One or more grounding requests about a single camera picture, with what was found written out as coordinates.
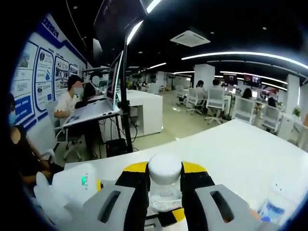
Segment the display board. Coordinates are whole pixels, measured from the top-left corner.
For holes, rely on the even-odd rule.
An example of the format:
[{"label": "display board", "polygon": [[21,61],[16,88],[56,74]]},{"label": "display board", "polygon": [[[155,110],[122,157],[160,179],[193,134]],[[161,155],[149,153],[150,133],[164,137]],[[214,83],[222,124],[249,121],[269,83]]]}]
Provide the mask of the display board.
[{"label": "display board", "polygon": [[46,117],[46,104],[59,99],[68,77],[79,75],[87,63],[47,15],[29,37],[12,79],[16,123],[30,129]]}]

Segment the laptop screen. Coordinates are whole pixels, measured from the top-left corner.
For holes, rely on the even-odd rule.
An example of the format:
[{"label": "laptop screen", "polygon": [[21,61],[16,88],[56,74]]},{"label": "laptop screen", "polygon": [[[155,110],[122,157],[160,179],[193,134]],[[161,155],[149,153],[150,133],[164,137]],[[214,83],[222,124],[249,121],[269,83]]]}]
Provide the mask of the laptop screen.
[{"label": "laptop screen", "polygon": [[107,83],[107,100],[112,105],[112,110],[116,107],[116,88],[118,84],[118,77],[122,67],[123,51],[117,56],[114,62],[111,64],[109,78]]}]

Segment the ceiling light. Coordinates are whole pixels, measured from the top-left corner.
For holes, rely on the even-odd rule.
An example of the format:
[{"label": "ceiling light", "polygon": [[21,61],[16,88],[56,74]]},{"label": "ceiling light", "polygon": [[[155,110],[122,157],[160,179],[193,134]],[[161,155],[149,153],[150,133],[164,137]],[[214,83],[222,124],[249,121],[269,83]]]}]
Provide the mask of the ceiling light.
[{"label": "ceiling light", "polygon": [[282,87],[276,86],[276,85],[274,85],[274,84],[265,83],[265,82],[262,82],[261,84],[268,85],[268,86],[271,86],[271,87],[275,87],[275,88],[279,88],[279,89],[281,89],[281,90],[288,91],[287,88],[282,88]]},{"label": "ceiling light", "polygon": [[159,3],[161,0],[153,0],[150,5],[146,8],[146,11],[150,13]]},{"label": "ceiling light", "polygon": [[162,65],[166,65],[167,63],[162,63],[162,64],[158,64],[158,65],[155,65],[155,66],[151,66],[149,67],[148,69],[152,69],[152,68],[155,68],[155,67],[158,67],[158,66],[162,66]]},{"label": "ceiling light", "polygon": [[302,64],[302,63],[300,63],[298,61],[295,61],[293,59],[285,58],[285,57],[282,57],[282,56],[279,56],[279,55],[275,55],[275,54],[250,52],[250,51],[226,51],[226,52],[205,53],[205,54],[198,54],[198,55],[184,57],[184,58],[182,58],[182,60],[194,59],[194,58],[200,58],[200,57],[206,57],[206,56],[214,56],[214,55],[228,55],[228,54],[245,54],[245,55],[265,56],[265,57],[269,57],[269,58],[275,58],[275,59],[284,60],[284,61],[296,64],[298,66],[301,66],[301,67],[303,67],[303,68],[308,70],[308,66],[307,65]]},{"label": "ceiling light", "polygon": [[134,37],[135,33],[137,32],[137,30],[139,29],[142,23],[143,23],[143,20],[139,22],[137,25],[135,25],[134,28],[131,30],[131,33],[129,34],[127,38],[127,45],[129,45],[131,39]]},{"label": "ceiling light", "polygon": [[174,72],[173,74],[185,74],[185,73],[194,73],[194,71],[180,71],[180,72]]},{"label": "ceiling light", "polygon": [[256,77],[265,78],[265,79],[273,80],[273,81],[276,81],[276,82],[280,82],[280,83],[283,83],[283,84],[288,84],[287,82],[279,80],[279,79],[270,78],[270,77],[266,77],[266,76],[259,76],[259,75],[250,74],[250,73],[241,73],[241,72],[233,72],[233,71],[221,71],[221,73],[225,73],[225,74],[229,74],[229,75],[238,74],[238,75],[256,76]]}]

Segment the white shirt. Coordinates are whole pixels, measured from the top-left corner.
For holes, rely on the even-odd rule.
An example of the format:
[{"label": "white shirt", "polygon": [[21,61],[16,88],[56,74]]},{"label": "white shirt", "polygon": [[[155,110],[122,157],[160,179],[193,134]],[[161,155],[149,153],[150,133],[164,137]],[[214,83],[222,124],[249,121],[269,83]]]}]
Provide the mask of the white shirt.
[{"label": "white shirt", "polygon": [[57,106],[54,108],[54,111],[62,111],[71,114],[75,110],[75,104],[79,101],[80,97],[77,97],[75,95],[71,97],[67,91],[61,95],[60,99],[58,100]]},{"label": "white shirt", "polygon": [[198,99],[206,99],[207,98],[207,93],[204,90],[204,88],[197,87],[196,92],[197,92],[197,95],[198,95]]}]

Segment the potted plant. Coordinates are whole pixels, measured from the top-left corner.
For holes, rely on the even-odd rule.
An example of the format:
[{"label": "potted plant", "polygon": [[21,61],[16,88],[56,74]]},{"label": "potted plant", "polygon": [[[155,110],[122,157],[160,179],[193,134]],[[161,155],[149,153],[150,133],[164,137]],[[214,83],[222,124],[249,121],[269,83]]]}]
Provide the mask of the potted plant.
[{"label": "potted plant", "polygon": [[293,114],[296,116],[296,117],[300,117],[300,108],[299,107],[295,107],[293,109]]}]

